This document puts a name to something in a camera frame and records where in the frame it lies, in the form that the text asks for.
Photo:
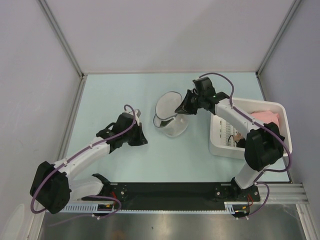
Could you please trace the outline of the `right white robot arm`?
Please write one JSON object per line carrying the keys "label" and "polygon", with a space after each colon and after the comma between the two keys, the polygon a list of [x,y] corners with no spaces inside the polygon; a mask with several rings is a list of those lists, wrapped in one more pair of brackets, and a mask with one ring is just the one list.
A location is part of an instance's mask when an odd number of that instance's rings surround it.
{"label": "right white robot arm", "polygon": [[285,137],[274,122],[264,123],[252,117],[233,103],[231,95],[216,92],[209,77],[201,76],[193,80],[193,84],[194,89],[187,90],[175,113],[196,115],[199,109],[204,109],[226,120],[244,137],[245,164],[230,182],[233,185],[230,188],[231,196],[242,201],[248,196],[249,188],[257,183],[264,172],[270,171],[270,165],[284,154],[291,157]]}

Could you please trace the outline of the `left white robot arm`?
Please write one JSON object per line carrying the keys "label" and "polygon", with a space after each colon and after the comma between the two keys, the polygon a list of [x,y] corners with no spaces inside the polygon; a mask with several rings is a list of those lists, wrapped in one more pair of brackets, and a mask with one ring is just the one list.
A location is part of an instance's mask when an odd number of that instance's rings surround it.
{"label": "left white robot arm", "polygon": [[95,197],[100,200],[107,199],[111,194],[111,183],[101,174],[95,173],[83,180],[76,180],[75,177],[93,162],[111,154],[123,144],[131,147],[146,145],[148,141],[139,120],[140,115],[138,109],[125,111],[118,116],[116,122],[100,130],[84,149],[73,156],[55,163],[42,162],[30,188],[31,211],[34,214],[41,213],[40,210],[35,210],[35,202],[40,203],[51,214],[56,214],[69,201]]}

